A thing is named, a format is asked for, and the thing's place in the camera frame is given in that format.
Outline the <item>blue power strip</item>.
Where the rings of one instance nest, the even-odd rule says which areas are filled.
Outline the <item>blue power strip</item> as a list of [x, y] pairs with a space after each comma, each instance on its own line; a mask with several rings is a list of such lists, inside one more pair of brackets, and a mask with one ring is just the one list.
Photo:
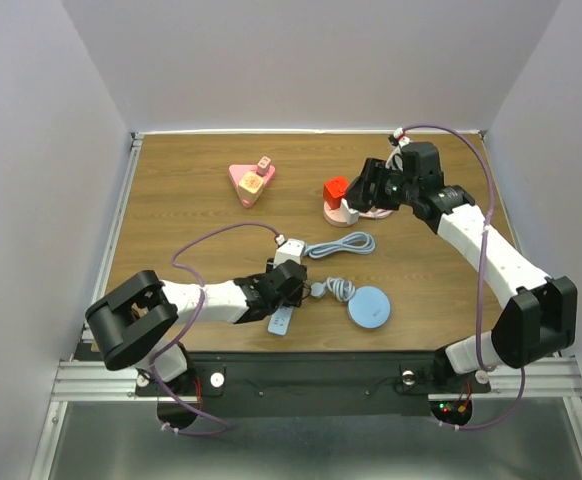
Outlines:
[[[364, 232], [353, 232], [335, 241], [313, 245], [308, 245], [306, 243], [306, 251], [303, 258], [308, 257], [317, 260], [336, 253], [369, 255], [374, 252], [375, 247], [375, 240], [370, 234]], [[268, 332], [278, 336], [286, 335], [293, 312], [294, 308], [292, 307], [277, 309], [269, 320]]]

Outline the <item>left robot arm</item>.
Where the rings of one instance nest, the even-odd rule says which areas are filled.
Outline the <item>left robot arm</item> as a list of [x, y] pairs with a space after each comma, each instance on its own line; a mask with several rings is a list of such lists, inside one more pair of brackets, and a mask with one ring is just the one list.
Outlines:
[[182, 348], [164, 354], [165, 335], [176, 322], [244, 324], [272, 315], [283, 304], [302, 298], [307, 268], [287, 260], [265, 273], [219, 284], [181, 284], [143, 270], [93, 303], [85, 318], [106, 368], [117, 371], [157, 367], [159, 382], [170, 393], [186, 392], [194, 371]]

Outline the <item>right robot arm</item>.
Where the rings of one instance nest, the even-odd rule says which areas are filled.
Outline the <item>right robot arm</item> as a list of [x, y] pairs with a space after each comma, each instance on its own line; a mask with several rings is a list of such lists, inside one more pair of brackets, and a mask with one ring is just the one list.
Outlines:
[[433, 143], [403, 143], [390, 161], [366, 159], [343, 201], [359, 212], [410, 207], [475, 268], [480, 286], [495, 294], [502, 312], [491, 330], [478, 329], [436, 351], [431, 378], [437, 387], [453, 390], [468, 373], [500, 365], [521, 369], [574, 343], [574, 282], [533, 265], [488, 224], [465, 189], [447, 184]]

